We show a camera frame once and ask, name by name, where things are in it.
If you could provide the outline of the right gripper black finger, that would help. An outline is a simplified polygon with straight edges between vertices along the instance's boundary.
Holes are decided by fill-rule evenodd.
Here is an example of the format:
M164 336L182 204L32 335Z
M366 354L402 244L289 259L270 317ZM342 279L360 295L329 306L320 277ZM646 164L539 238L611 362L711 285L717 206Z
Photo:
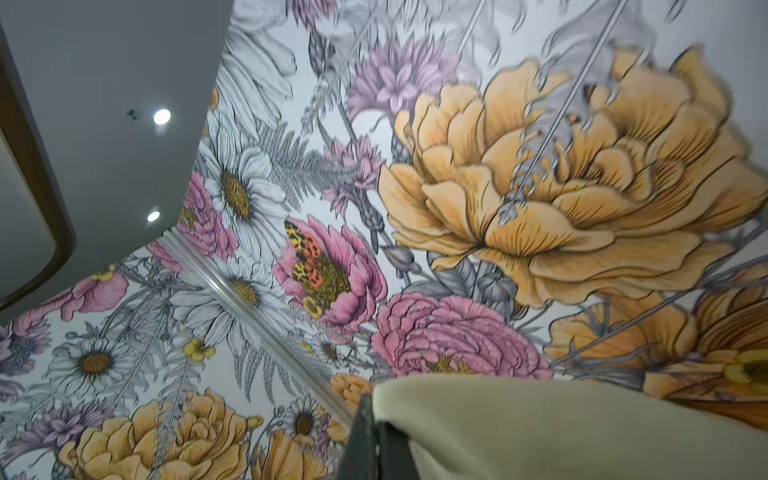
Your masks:
M336 479L420 479L409 437L390 423L374 418L370 396L364 396L358 407Z

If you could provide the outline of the cream beige cloth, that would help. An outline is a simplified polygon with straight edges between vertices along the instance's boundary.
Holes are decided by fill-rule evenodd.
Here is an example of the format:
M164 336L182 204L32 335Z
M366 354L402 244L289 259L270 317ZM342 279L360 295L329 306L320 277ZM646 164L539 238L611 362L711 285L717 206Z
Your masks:
M763 479L765 432L603 384L418 375L377 385L374 418L424 479Z

